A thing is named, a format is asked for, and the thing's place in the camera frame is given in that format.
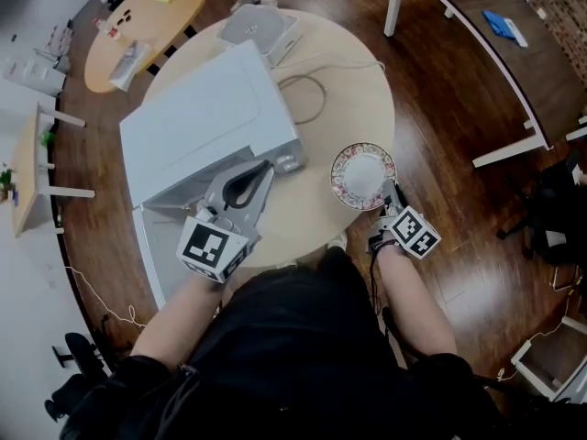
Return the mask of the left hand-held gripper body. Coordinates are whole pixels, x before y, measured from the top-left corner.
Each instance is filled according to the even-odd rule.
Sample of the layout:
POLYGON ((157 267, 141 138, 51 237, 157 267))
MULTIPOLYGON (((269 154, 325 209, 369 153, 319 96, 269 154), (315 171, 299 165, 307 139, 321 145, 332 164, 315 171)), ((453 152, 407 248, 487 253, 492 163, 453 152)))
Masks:
POLYGON ((228 211, 215 211, 204 199, 186 218, 177 258, 190 271, 225 283, 260 241, 257 224, 239 225, 228 211))

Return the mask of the floral rimmed white plate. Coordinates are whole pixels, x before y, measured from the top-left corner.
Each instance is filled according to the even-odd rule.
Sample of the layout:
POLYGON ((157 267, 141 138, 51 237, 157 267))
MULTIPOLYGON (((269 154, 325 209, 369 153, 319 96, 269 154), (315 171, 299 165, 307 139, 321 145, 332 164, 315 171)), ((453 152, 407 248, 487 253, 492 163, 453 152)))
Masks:
POLYGON ((397 184, 392 156, 379 145, 354 143, 338 153, 330 173, 335 197, 348 208, 360 212, 383 205, 384 185, 397 184))

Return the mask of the person's right forearm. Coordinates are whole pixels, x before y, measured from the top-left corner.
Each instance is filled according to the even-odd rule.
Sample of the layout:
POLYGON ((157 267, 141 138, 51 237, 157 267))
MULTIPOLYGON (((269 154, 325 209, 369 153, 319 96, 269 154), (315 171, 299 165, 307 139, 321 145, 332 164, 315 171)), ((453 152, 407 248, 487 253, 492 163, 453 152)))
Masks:
POLYGON ((377 255, 382 286, 399 333, 419 352, 457 353, 452 326, 401 247, 389 244, 377 255))

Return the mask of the person's left forearm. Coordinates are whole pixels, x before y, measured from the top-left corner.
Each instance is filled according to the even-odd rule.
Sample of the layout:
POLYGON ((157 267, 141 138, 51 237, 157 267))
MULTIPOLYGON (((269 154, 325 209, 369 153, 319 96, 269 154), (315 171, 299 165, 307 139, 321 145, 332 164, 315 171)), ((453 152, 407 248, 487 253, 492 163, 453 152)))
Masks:
POLYGON ((149 321, 131 356, 152 358, 169 370, 186 364, 213 321, 225 290, 224 284, 193 274, 149 321))

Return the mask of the white microwave oven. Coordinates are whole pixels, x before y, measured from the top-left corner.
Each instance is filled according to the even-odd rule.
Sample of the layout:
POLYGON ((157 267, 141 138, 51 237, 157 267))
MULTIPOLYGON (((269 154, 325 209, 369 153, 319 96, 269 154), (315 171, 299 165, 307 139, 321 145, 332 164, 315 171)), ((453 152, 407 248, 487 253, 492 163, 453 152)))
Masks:
POLYGON ((140 253, 159 306, 195 273, 177 247, 215 176, 267 160, 275 179, 307 160, 282 93, 250 41, 156 94, 121 122, 120 135, 140 253))

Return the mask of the round light wooden table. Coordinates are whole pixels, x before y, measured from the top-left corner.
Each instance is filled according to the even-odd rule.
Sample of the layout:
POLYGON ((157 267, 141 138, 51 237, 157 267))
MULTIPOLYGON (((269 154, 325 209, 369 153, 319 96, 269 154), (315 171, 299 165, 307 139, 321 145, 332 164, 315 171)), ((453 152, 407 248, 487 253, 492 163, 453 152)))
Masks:
MULTIPOLYGON (((390 149, 394 109, 381 65, 340 25, 307 12, 294 16, 303 36, 284 63, 271 67, 307 157, 299 169, 273 180, 260 217, 260 243, 248 268, 297 259, 321 248, 349 226, 357 212, 333 194, 329 173, 338 153, 359 142, 390 149)), ((155 76, 141 105, 188 72, 233 47, 216 37, 214 24, 184 43, 155 76)))

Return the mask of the dark covered book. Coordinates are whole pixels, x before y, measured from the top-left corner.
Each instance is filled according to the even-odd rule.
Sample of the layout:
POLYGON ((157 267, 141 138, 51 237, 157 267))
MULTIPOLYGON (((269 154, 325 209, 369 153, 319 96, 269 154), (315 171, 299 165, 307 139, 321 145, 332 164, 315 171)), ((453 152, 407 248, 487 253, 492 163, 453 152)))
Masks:
POLYGON ((150 52, 149 44, 133 40, 110 73, 109 83, 126 92, 150 52))

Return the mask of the translucent plastic container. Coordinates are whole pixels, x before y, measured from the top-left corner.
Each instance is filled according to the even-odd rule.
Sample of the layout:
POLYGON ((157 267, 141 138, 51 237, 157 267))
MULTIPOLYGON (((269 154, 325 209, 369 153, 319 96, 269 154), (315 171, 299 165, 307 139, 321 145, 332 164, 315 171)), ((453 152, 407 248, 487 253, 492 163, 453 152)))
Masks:
POLYGON ((252 40, 272 67, 278 66, 303 36, 295 16, 268 5, 247 4, 233 13, 219 30, 217 38, 226 47, 252 40))

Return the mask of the oval wooden table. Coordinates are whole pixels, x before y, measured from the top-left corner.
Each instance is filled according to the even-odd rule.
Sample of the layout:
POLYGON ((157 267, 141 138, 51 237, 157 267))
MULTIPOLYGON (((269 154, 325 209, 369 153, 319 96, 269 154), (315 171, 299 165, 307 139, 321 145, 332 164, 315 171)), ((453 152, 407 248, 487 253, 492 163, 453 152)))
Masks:
POLYGON ((170 58, 176 51, 173 41, 182 34, 189 38, 196 34, 192 23, 205 1, 171 0, 162 3, 154 0, 125 0, 107 19, 114 27, 120 27, 120 38, 113 40, 98 32, 89 49, 84 68, 87 88, 97 94, 110 93, 116 89, 108 81, 110 73, 135 39, 151 46, 151 52, 139 71, 156 75, 160 70, 157 59, 161 56, 170 58), (132 15, 131 20, 118 26, 116 22, 128 10, 132 15))

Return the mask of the dark curved desk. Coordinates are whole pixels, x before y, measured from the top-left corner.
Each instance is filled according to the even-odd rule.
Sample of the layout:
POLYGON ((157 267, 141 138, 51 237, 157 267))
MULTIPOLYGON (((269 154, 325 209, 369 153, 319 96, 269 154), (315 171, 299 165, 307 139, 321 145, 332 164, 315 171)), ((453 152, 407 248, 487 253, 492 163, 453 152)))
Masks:
MULTIPOLYGON (((383 33, 395 30, 402 0, 389 0, 383 33)), ((552 149, 562 139, 578 137, 587 92, 554 36, 523 0, 438 0, 447 18, 456 17, 479 41, 514 90, 526 112, 531 135, 473 160, 480 168, 533 149, 552 149), (482 10, 511 19, 528 43, 496 36, 482 10)))

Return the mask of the bottle with red label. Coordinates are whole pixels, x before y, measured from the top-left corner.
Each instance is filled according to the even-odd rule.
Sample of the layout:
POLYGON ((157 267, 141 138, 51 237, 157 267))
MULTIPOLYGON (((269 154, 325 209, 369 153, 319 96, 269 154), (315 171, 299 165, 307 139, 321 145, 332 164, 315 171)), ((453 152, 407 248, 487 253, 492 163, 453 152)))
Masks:
POLYGON ((110 24, 107 20, 101 18, 94 19, 94 25, 97 27, 98 31, 107 35, 109 38, 113 40, 117 40, 120 38, 120 32, 116 27, 110 24))

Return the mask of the wooden desk with white legs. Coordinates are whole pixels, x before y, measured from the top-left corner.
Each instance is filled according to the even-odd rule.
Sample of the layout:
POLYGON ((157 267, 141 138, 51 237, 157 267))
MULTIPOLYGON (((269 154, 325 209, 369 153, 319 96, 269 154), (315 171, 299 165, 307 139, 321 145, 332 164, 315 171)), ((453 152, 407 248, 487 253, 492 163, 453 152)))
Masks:
POLYGON ((36 104, 26 127, 20 135, 9 165, 9 168, 13 170, 16 187, 13 196, 17 198, 16 201, 11 203, 15 238, 19 238, 26 231, 27 221, 39 196, 85 199, 95 197, 94 190, 45 186, 39 183, 39 172, 42 169, 51 170, 54 168, 53 164, 47 163, 42 166, 39 162, 40 120, 43 115, 76 127, 85 128, 86 126, 86 123, 78 117, 36 104))

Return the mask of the blue booklet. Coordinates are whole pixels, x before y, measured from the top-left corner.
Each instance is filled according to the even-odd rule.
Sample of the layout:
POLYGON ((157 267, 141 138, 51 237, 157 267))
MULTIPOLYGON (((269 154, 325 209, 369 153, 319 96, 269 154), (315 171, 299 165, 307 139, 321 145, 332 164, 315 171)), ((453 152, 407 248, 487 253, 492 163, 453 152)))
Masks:
POLYGON ((482 15, 496 36, 515 40, 514 32, 502 16, 489 10, 482 10, 482 15))

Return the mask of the white remote control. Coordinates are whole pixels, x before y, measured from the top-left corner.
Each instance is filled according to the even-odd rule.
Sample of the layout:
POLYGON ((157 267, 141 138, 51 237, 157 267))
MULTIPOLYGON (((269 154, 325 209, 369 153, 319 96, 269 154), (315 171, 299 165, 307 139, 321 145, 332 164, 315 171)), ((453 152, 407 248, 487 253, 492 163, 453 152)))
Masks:
POLYGON ((511 19, 505 18, 504 24, 508 27, 508 32, 511 35, 511 37, 516 41, 516 43, 522 48, 527 48, 528 43, 524 38, 523 34, 515 25, 515 23, 511 19))

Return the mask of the white frame table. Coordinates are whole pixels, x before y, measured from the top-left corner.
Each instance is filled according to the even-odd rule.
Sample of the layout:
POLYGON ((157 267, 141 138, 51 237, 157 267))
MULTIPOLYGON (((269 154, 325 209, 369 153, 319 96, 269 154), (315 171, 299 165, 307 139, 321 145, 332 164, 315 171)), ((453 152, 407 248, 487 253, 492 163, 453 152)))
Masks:
POLYGON ((579 365, 559 386, 555 386, 550 382, 546 383, 522 361, 524 355, 532 348, 532 340, 536 336, 544 336, 544 334, 535 334, 527 339, 511 357, 510 361, 515 367, 516 373, 520 374, 550 402, 568 399, 569 402, 575 404, 587 403, 587 355, 583 357, 579 365))

